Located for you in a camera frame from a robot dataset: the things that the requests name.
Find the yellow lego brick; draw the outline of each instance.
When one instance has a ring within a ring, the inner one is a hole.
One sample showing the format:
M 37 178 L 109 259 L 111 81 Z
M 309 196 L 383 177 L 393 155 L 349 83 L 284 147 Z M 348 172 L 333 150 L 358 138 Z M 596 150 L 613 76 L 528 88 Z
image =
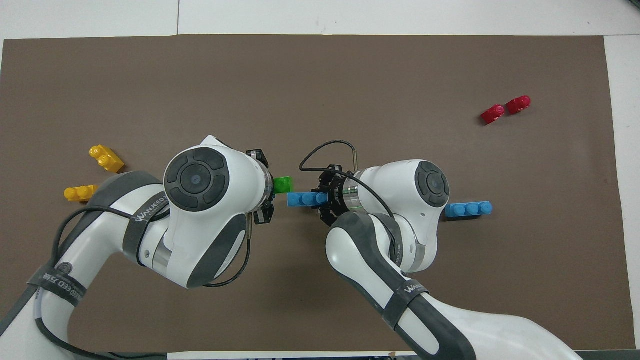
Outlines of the yellow lego brick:
M 104 170 L 118 173 L 124 166 L 124 163 L 120 158 L 108 147 L 98 145 L 89 149 L 89 155 L 98 161 L 98 165 L 102 166 Z
M 77 188 L 67 188 L 65 190 L 65 197 L 69 201 L 89 201 L 95 193 L 98 186 L 96 185 L 88 185 L 88 186 L 78 186 Z

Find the blue lego brick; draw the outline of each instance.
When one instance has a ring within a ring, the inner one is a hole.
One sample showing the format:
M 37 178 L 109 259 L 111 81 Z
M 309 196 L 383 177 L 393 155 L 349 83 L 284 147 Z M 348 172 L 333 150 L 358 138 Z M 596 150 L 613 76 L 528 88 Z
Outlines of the blue lego brick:
M 448 218 L 473 217 L 478 215 L 489 215 L 493 211 L 491 202 L 461 202 L 459 204 L 448 204 L 444 208 L 444 213 Z
M 287 205 L 291 207 L 320 206 L 329 202 L 326 193 L 287 193 Z

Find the center button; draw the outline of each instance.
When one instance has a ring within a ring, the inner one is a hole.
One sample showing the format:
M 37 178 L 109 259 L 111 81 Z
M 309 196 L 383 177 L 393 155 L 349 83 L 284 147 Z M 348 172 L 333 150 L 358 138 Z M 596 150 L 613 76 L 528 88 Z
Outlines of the center button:
M 180 176 L 180 184 L 188 193 L 201 193 L 209 187 L 210 183 L 209 169 L 200 164 L 188 166 Z

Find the lego brick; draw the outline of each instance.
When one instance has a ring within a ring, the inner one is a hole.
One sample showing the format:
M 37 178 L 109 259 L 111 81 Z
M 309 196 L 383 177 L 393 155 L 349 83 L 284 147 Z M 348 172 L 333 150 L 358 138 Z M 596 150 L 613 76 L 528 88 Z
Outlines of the lego brick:
M 517 97 L 507 102 L 507 109 L 510 114 L 517 114 L 531 105 L 531 98 L 528 96 Z
M 475 217 L 479 215 L 489 215 L 493 211 L 491 202 L 461 202 L 458 204 L 448 204 L 444 208 L 445 216 L 448 218 Z
M 124 166 L 120 158 L 108 147 L 97 145 L 89 149 L 89 156 L 98 161 L 104 170 L 117 174 Z
M 499 117 L 504 115 L 504 107 L 502 105 L 496 104 L 493 105 L 489 110 L 485 111 L 481 118 L 483 118 L 484 122 L 489 125 L 492 122 L 498 120 Z
M 326 193 L 288 193 L 287 205 L 290 207 L 302 207 L 302 206 L 320 206 L 329 202 L 329 196 Z
M 289 176 L 276 177 L 273 180 L 273 193 L 290 193 L 293 191 L 293 179 Z
M 65 198 L 69 201 L 84 202 L 89 201 L 95 193 L 97 185 L 78 186 L 77 188 L 67 188 Z

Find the green block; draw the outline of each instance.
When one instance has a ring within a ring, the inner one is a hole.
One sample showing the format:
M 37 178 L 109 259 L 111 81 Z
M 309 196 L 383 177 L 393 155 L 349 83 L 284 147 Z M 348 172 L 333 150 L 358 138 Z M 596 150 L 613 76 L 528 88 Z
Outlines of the green block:
M 273 193 L 293 192 L 293 179 L 289 176 L 276 177 L 273 179 Z

